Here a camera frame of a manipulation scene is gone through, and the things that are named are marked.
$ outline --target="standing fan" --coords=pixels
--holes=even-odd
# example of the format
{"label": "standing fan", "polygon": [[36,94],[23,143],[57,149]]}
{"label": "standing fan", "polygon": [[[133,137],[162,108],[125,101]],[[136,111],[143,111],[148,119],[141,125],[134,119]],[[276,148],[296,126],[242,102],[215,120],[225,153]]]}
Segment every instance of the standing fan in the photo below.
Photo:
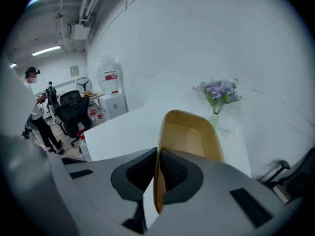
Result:
{"label": "standing fan", "polygon": [[92,83],[87,77],[82,77],[77,80],[77,90],[84,95],[90,95],[92,89]]}

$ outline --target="glass vase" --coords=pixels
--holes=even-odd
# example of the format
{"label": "glass vase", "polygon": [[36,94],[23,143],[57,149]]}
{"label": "glass vase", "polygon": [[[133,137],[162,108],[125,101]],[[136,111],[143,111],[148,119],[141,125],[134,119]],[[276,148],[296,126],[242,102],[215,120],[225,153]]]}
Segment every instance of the glass vase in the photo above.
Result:
{"label": "glass vase", "polygon": [[219,120],[219,114],[212,113],[212,114],[210,115],[209,123],[212,124],[212,126],[214,127],[214,129],[217,128],[218,120]]}

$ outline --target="black office chair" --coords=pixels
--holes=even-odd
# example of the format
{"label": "black office chair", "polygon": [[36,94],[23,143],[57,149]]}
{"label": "black office chair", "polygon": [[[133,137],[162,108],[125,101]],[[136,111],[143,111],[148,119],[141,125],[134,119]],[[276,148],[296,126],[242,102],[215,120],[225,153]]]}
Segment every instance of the black office chair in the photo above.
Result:
{"label": "black office chair", "polygon": [[82,98],[82,96],[78,90],[66,92],[62,96],[60,96],[60,105],[72,103],[72,102],[75,102],[81,98]]}
{"label": "black office chair", "polygon": [[55,114],[63,122],[63,127],[67,135],[71,138],[75,138],[71,142],[71,146],[74,147],[74,143],[79,140],[77,132],[80,131],[78,123],[81,122],[84,126],[84,131],[89,130],[92,126],[92,120],[88,115],[88,106],[90,98],[88,96],[81,97],[77,101],[61,105],[56,108]]}

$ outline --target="wooden floor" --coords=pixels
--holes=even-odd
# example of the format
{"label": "wooden floor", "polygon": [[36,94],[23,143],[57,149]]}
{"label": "wooden floor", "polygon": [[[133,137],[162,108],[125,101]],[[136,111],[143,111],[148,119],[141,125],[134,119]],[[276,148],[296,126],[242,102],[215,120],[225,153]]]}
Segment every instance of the wooden floor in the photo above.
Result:
{"label": "wooden floor", "polygon": [[[53,125],[53,120],[51,117],[47,118],[46,122],[51,127],[51,130],[53,131],[57,141],[61,140],[63,143],[64,153],[63,153],[62,157],[75,156],[75,157],[79,157],[79,158],[84,159],[84,156],[79,151],[80,141],[75,142],[74,147],[72,147],[70,143],[74,140],[73,138],[66,136],[57,124]],[[35,131],[33,131],[33,133],[34,133],[35,138],[36,138],[35,142],[44,145],[44,142],[43,142],[40,134],[35,132]]]}

